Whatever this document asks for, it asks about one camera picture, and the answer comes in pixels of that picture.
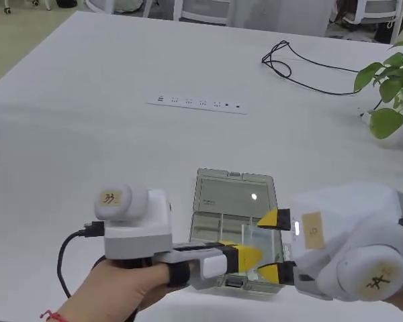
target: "paper label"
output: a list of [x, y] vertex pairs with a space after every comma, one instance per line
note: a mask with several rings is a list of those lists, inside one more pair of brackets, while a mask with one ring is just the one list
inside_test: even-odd
[[103, 191], [100, 195], [100, 207], [119, 207], [121, 205], [121, 190]]
[[302, 215], [302, 224], [306, 249], [319, 250], [325, 247], [321, 212], [305, 213]]
[[397, 277], [397, 266], [389, 262], [379, 262], [368, 274], [358, 290], [364, 299], [378, 299]]

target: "power strip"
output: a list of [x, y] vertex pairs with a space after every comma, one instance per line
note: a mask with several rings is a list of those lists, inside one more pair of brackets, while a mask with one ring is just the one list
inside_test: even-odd
[[183, 107], [185, 109], [204, 109], [223, 113], [247, 114], [246, 109], [239, 103], [230, 101], [194, 99], [179, 96], [160, 95], [147, 101], [148, 104]]

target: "white camera housing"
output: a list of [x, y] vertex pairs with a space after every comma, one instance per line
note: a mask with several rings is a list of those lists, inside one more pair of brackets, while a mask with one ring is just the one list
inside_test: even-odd
[[162, 190], [108, 186], [95, 202], [95, 216], [105, 222], [105, 257], [150, 258], [173, 249], [171, 206]]

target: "cable connector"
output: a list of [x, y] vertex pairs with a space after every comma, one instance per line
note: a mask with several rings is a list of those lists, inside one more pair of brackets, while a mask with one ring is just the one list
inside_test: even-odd
[[84, 237], [99, 237], [105, 235], [105, 223], [104, 221], [92, 221], [90, 223], [86, 223], [83, 226], [85, 229], [83, 236]]

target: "white table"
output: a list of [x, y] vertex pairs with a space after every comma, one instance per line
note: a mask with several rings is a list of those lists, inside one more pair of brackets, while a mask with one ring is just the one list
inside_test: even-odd
[[[110, 182], [165, 189], [176, 242], [187, 239], [199, 167], [269, 174], [279, 205], [353, 180], [403, 190], [403, 151], [373, 143], [358, 106], [278, 79], [260, 59], [280, 39], [324, 63], [362, 68], [387, 46], [208, 25], [76, 13], [0, 80], [0, 321], [32, 322], [64, 301], [63, 239], [93, 219]], [[287, 59], [297, 79], [348, 91], [353, 76]], [[234, 99], [249, 114], [147, 105], [152, 94]], [[74, 290], [102, 253], [78, 239], [64, 259]], [[382, 303], [326, 303], [286, 288], [269, 302], [183, 291], [139, 321], [403, 321]]]

